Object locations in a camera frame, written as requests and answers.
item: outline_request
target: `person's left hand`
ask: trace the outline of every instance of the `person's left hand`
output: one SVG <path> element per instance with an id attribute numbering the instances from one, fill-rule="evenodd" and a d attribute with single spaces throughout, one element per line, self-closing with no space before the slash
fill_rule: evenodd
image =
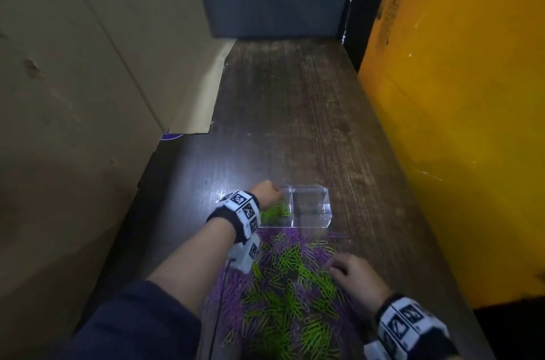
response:
<path id="1" fill-rule="evenodd" d="M 278 204 L 284 199 L 284 191 L 280 190 L 277 184 L 269 180 L 258 183 L 249 192 L 257 197 L 261 211 L 267 211 L 271 206 Z"/>

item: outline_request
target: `black cable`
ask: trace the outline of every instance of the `black cable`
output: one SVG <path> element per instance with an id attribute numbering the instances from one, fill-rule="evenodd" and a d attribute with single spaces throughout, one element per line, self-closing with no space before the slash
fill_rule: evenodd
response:
<path id="1" fill-rule="evenodd" d="M 223 302 L 223 290 L 225 289 L 225 280 L 227 278 L 227 270 L 229 269 L 229 265 L 231 265 L 231 262 L 234 260 L 229 260 L 227 263 L 227 268 L 225 268 L 225 271 L 223 272 L 223 280 L 221 281 L 221 291 L 220 291 L 220 307 L 217 309 L 217 318 L 216 318 L 216 325 L 214 326 L 214 334 L 212 334 L 212 342 L 210 343 L 210 353 L 208 354 L 208 360 L 212 359 L 212 350 L 214 349 L 214 341 L 216 340 L 216 332 L 217 332 L 217 324 L 220 322 L 220 314 L 221 314 L 221 303 Z"/>

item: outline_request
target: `wooden table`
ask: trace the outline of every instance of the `wooden table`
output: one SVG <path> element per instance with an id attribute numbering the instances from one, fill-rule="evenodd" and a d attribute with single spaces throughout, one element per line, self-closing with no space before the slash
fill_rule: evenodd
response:
<path id="1" fill-rule="evenodd" d="M 225 64 L 210 133 L 160 143 L 84 319 L 145 278 L 225 193 L 270 178 L 328 187 L 331 230 L 445 322 L 466 359 L 494 358 L 340 43 L 239 41 Z"/>

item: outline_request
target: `yellow board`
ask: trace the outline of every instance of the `yellow board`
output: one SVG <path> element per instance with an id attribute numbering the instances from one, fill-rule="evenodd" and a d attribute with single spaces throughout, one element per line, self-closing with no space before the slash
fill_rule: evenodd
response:
<path id="1" fill-rule="evenodd" d="M 545 295 L 545 0 L 383 0 L 359 79 L 474 307 Z"/>

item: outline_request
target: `wristband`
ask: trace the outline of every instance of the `wristband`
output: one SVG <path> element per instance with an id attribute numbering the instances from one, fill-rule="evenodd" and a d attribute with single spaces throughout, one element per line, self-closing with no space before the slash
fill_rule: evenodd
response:
<path id="1" fill-rule="evenodd" d="M 235 191 L 220 199 L 206 221 L 216 217 L 227 219 L 233 225 L 236 233 L 235 244 L 245 244 L 261 225 L 259 201 L 251 192 Z"/>
<path id="2" fill-rule="evenodd" d="M 394 360 L 458 355 L 448 338 L 446 325 L 401 294 L 394 294 L 384 302 L 377 321 L 379 339 Z"/>

